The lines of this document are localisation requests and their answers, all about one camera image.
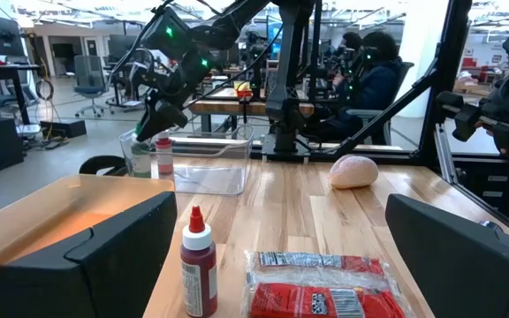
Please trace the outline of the green food colouring bottle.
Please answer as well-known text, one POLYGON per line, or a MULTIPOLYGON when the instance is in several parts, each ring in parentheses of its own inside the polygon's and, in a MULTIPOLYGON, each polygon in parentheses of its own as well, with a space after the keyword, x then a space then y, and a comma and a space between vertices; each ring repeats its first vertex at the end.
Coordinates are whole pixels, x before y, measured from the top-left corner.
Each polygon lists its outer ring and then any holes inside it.
POLYGON ((138 141, 137 134, 132 134, 131 142, 131 168, 136 178, 151 178, 151 156, 148 153, 149 145, 146 141, 138 141))

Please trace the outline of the dark red colouring bottle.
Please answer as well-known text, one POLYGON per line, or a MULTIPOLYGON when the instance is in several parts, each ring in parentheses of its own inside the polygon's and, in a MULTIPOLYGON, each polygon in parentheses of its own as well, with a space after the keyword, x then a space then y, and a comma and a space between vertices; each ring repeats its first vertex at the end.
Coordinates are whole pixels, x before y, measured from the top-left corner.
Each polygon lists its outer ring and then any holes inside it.
POLYGON ((217 310, 217 250, 199 206, 183 228, 180 260, 186 313, 208 318, 217 310))

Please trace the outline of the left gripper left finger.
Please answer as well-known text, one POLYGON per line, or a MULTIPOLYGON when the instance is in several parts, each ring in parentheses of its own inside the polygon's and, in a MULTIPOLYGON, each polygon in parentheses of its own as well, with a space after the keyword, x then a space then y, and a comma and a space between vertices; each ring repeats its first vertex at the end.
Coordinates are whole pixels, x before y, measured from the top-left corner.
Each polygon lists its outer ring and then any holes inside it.
POLYGON ((0 318, 141 318, 177 219, 163 192, 0 265, 0 318))

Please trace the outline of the pink toy bread bun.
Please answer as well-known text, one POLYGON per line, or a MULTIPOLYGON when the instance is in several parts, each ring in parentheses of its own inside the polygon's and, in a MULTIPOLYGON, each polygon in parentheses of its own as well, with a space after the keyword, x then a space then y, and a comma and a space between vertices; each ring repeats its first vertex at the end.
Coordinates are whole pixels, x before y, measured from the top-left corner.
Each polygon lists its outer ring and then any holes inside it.
POLYGON ((374 161, 364 156, 344 155, 330 168, 330 185, 336 189, 370 186, 378 177, 374 161))

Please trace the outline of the flat black box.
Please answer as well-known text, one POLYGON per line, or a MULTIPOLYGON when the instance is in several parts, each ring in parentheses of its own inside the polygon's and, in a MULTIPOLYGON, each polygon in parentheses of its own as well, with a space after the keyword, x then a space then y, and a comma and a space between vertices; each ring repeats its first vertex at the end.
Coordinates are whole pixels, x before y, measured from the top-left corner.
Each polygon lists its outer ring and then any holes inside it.
POLYGON ((87 133, 84 120, 41 121, 40 127, 47 137, 76 138, 87 133))

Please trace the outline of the pink red colouring bottle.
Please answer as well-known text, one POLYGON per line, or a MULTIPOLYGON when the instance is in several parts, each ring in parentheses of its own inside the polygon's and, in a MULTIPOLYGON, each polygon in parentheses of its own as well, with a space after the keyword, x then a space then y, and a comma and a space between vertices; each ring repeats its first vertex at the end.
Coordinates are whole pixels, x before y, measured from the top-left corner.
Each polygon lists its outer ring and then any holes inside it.
POLYGON ((172 142, 168 131, 160 132, 155 141, 159 178, 171 178, 174 171, 172 142))

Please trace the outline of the wooden workbench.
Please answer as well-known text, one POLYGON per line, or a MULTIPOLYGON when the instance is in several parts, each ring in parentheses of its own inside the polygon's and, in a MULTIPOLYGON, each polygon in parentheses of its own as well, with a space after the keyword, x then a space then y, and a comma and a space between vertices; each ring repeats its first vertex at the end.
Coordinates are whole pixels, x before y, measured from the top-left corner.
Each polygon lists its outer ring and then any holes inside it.
POLYGON ((199 132, 211 133, 216 130, 234 130, 240 117, 266 117, 264 99, 253 100, 250 96, 239 97, 231 87, 220 88, 198 101, 191 103, 187 109, 200 119, 199 132), (224 122, 214 128, 213 116, 224 116, 224 122))

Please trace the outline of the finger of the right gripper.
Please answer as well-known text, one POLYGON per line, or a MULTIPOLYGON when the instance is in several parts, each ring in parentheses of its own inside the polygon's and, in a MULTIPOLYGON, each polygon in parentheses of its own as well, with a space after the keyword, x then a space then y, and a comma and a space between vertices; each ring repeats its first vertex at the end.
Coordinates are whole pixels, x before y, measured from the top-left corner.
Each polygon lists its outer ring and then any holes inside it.
POLYGON ((183 128, 187 116, 178 107, 169 103, 147 104, 146 111, 135 129, 137 140, 147 140, 174 126, 183 128))
POLYGON ((157 104, 157 91, 151 90, 148 96, 144 100, 145 102, 145 113, 144 117, 151 117, 156 113, 157 104))

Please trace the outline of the black curved bracket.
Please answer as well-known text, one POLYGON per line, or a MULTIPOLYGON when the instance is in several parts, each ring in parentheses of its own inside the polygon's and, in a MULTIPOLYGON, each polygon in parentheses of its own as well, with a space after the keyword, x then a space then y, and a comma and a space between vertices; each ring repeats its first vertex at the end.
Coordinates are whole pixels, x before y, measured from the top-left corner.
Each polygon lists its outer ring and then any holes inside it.
POLYGON ((105 170, 104 176, 123 177, 128 173, 125 159, 116 155, 97 155, 87 159, 79 169, 79 174, 97 175, 105 170))

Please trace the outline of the black hand-held control device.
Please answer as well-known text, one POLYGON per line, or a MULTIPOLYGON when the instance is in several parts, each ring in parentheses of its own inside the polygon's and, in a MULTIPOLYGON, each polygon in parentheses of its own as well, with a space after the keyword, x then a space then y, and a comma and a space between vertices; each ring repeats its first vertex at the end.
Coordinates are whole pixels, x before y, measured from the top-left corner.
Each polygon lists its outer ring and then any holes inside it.
POLYGON ((509 154, 509 102, 481 99, 478 105, 464 101, 462 95, 444 91, 437 96, 437 104, 455 123, 452 135, 467 141, 477 128, 491 131, 496 148, 509 154))

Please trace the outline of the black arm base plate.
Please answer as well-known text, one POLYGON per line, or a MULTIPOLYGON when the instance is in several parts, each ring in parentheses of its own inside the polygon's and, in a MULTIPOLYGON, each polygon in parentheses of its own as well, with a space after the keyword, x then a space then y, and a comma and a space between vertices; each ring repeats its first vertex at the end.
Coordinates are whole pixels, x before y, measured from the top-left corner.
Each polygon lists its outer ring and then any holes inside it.
POLYGON ((289 147, 287 150, 278 149, 276 134, 269 134, 264 137, 261 154, 265 163, 269 161, 309 163, 312 148, 308 145, 308 140, 305 137, 297 135, 292 140, 280 135, 279 139, 285 146, 289 147))

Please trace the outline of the grey office chair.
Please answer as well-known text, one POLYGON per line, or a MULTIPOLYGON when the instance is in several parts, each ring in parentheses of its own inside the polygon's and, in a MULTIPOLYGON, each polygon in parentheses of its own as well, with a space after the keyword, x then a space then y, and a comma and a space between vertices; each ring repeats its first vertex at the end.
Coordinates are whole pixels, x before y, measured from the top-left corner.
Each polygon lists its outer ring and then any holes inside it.
POLYGON ((87 110, 92 110, 96 117, 101 117, 106 110, 110 110, 108 106, 102 106, 95 102, 96 98, 109 91, 103 74, 101 58, 98 56, 75 56, 74 75, 76 79, 74 93, 91 101, 89 106, 77 110, 74 114, 75 117, 84 115, 87 110))

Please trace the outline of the red candy packet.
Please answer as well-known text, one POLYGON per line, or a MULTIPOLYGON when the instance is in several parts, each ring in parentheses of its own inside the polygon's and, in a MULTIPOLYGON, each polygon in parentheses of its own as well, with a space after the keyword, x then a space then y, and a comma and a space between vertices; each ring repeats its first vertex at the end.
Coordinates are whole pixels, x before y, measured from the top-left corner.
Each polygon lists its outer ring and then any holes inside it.
POLYGON ((247 318, 415 318, 375 258, 246 251, 247 318))

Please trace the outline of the clear plastic bin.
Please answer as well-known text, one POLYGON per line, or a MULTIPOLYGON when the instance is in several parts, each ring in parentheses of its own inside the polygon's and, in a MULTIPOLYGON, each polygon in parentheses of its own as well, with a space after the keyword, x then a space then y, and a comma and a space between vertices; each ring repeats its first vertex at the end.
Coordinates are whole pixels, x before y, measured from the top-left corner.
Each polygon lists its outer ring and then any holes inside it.
MULTIPOLYGON (((172 142, 174 171, 171 178, 159 178, 155 141, 145 140, 151 156, 151 178, 168 179, 179 193, 236 195, 247 182, 247 161, 254 130, 241 125, 232 132, 168 131, 172 142)), ((119 136, 128 173, 131 168, 131 130, 119 136)))

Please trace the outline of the black drawer cabinet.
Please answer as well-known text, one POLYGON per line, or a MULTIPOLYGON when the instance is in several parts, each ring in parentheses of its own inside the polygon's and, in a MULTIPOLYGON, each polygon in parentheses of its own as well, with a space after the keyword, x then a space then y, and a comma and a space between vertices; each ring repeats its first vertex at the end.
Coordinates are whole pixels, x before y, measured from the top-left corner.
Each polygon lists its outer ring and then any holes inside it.
POLYGON ((452 160, 460 184, 509 217, 509 161, 498 155, 457 155, 452 160))

